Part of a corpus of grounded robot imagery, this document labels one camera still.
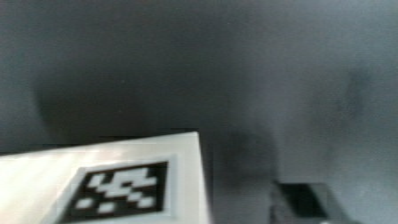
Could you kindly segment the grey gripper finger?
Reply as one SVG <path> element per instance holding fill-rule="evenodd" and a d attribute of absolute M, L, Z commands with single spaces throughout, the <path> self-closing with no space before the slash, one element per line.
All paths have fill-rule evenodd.
<path fill-rule="evenodd" d="M 351 217 L 322 183 L 274 183 L 271 224 L 351 224 Z"/>

